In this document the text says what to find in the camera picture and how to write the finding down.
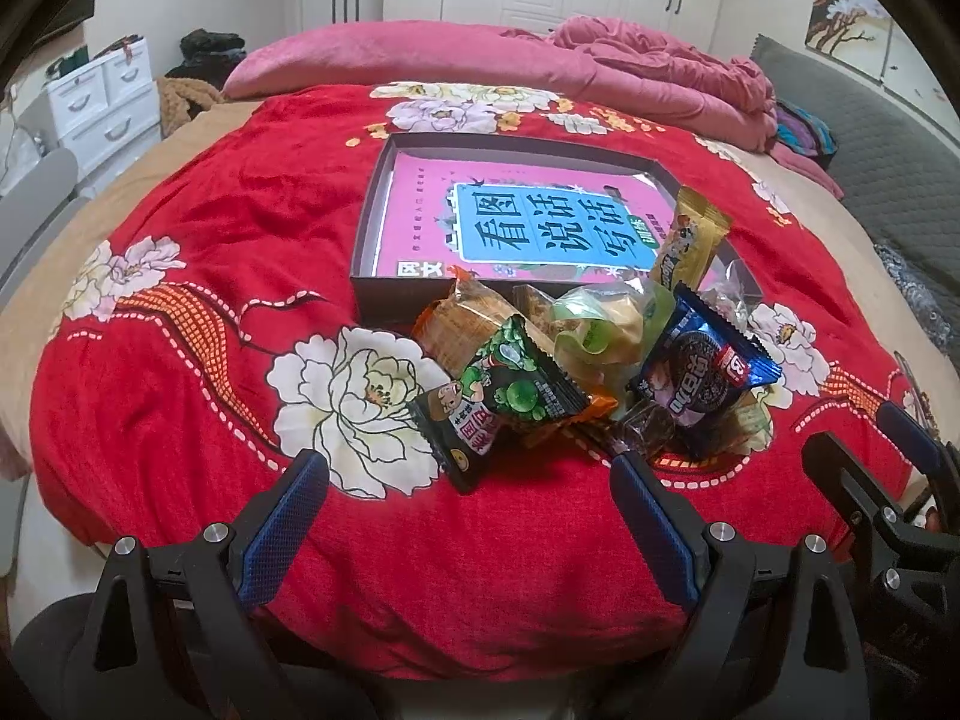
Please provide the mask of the pink and blue book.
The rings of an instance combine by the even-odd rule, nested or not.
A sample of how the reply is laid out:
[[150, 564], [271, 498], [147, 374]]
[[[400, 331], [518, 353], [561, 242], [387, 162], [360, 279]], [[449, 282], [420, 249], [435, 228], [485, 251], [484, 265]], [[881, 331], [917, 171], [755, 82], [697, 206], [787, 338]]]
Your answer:
[[674, 218], [654, 177], [400, 151], [377, 183], [361, 271], [601, 283], [646, 273]]

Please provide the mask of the white drawer cabinet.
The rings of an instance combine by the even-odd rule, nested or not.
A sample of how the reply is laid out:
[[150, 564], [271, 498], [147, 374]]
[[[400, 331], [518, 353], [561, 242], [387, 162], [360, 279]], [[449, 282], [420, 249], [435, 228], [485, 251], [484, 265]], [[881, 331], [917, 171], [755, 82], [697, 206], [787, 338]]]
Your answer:
[[29, 108], [32, 132], [50, 149], [70, 151], [78, 181], [135, 143], [160, 138], [160, 93], [151, 73], [148, 41], [135, 36], [98, 59], [47, 83]]

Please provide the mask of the blue Oreo cookie packet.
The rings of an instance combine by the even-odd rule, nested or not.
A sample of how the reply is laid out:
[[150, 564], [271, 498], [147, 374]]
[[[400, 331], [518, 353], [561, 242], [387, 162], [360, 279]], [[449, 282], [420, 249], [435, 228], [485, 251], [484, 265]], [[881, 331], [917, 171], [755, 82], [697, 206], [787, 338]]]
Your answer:
[[674, 309], [626, 390], [667, 411], [682, 429], [708, 426], [752, 388], [777, 383], [781, 366], [680, 283]]

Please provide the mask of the colourful folded clothes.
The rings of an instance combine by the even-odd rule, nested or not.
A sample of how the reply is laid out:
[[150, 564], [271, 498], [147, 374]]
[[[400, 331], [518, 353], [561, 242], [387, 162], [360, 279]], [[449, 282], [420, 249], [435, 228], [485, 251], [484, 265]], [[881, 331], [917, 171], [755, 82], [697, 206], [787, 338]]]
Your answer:
[[788, 101], [776, 103], [778, 142], [807, 160], [828, 169], [838, 153], [838, 142], [830, 127], [808, 110]]

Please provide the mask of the black green cartoon snack packet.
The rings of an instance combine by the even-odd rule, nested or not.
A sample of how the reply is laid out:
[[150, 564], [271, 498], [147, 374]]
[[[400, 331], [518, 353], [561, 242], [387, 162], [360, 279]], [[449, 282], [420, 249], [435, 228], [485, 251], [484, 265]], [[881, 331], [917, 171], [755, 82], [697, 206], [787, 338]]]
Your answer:
[[477, 488], [505, 427], [542, 427], [580, 415], [589, 395], [509, 316], [478, 346], [459, 377], [418, 395], [413, 424], [460, 494]]

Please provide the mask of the dark clothes pile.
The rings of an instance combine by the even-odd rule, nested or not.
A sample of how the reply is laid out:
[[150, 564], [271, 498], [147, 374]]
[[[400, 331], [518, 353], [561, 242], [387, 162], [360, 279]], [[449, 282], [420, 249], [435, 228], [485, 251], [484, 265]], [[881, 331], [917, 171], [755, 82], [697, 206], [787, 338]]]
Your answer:
[[212, 32], [199, 28], [179, 43], [182, 60], [164, 76], [200, 80], [221, 89], [228, 76], [247, 57], [245, 41], [235, 32]]

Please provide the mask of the floral wall painting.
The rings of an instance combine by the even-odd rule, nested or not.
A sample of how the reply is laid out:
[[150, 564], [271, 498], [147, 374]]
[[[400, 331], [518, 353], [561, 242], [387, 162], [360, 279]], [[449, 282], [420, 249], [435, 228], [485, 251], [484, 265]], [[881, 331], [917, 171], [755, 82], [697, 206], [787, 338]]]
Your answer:
[[812, 0], [805, 47], [869, 76], [958, 138], [958, 115], [944, 88], [878, 0]]

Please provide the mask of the small dark wrapped candy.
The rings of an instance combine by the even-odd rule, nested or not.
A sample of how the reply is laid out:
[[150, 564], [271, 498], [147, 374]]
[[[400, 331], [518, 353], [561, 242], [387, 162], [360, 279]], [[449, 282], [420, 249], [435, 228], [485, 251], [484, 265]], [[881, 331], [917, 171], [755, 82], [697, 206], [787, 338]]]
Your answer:
[[674, 437], [675, 421], [659, 403], [638, 400], [605, 427], [605, 448], [610, 455], [633, 454], [652, 463]]

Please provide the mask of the grey quilted headboard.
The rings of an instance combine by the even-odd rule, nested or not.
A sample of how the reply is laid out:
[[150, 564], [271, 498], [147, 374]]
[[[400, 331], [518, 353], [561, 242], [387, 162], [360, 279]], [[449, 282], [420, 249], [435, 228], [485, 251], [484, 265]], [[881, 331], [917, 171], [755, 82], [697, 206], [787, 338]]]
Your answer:
[[856, 78], [771, 37], [752, 59], [781, 101], [828, 125], [838, 145], [828, 174], [867, 234], [903, 255], [932, 289], [958, 293], [958, 156]]

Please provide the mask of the brown knitted blanket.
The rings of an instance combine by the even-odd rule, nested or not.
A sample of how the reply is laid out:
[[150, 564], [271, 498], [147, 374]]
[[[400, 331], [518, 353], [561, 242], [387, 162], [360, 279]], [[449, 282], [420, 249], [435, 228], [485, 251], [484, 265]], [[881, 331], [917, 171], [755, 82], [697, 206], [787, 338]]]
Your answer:
[[156, 80], [160, 95], [161, 133], [164, 138], [185, 124], [192, 122], [197, 115], [213, 106], [223, 103], [223, 94], [205, 80], [197, 78], [158, 78]]

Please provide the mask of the gold wrapped snack stick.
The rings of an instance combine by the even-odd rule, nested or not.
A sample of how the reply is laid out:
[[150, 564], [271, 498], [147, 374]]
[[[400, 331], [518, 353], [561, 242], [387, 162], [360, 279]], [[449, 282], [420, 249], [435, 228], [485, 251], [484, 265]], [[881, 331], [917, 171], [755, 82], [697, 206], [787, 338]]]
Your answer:
[[649, 278], [669, 291], [679, 284], [700, 288], [731, 227], [731, 216], [693, 188], [682, 187], [675, 199], [674, 219]]

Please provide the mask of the orange wrapped cake snack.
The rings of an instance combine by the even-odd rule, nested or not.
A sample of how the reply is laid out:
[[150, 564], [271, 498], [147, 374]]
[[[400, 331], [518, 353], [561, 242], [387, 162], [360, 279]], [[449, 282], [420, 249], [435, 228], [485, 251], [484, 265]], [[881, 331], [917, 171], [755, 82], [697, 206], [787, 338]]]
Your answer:
[[478, 349], [517, 312], [511, 302], [471, 271], [456, 268], [454, 275], [451, 292], [428, 305], [412, 328], [412, 338], [423, 353], [453, 379], [464, 372]]

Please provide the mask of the red floral blanket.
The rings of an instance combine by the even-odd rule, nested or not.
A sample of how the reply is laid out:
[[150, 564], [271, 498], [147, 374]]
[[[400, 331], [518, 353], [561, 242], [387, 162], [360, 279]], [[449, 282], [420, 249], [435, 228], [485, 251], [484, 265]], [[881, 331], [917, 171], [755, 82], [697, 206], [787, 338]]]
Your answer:
[[527, 88], [268, 99], [169, 169], [76, 273], [31, 452], [86, 544], [182, 543], [302, 450], [331, 489], [272, 601], [404, 679], [523, 679], [682, 622], [610, 494], [612, 419], [670, 411], [654, 473], [752, 541], [844, 525], [800, 450], [889, 493], [905, 379], [758, 154]]

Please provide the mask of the green clear pastry bag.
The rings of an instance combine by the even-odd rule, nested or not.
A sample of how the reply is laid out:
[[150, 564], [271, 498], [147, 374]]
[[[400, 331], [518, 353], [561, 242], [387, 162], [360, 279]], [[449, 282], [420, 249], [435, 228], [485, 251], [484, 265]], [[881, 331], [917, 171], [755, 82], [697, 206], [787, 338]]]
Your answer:
[[619, 401], [675, 307], [674, 294], [647, 278], [585, 284], [559, 298], [521, 284], [512, 297], [579, 387]]

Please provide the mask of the pink quilt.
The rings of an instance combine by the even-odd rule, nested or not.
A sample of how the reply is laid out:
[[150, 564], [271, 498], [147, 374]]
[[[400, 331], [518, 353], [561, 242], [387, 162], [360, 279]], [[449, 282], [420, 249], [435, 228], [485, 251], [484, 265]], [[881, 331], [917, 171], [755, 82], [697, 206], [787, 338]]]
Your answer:
[[254, 50], [229, 73], [223, 93], [239, 101], [386, 82], [544, 89], [771, 154], [843, 197], [823, 167], [776, 141], [775, 87], [754, 60], [724, 62], [669, 32], [619, 18], [571, 16], [547, 37], [449, 21], [324, 26]]

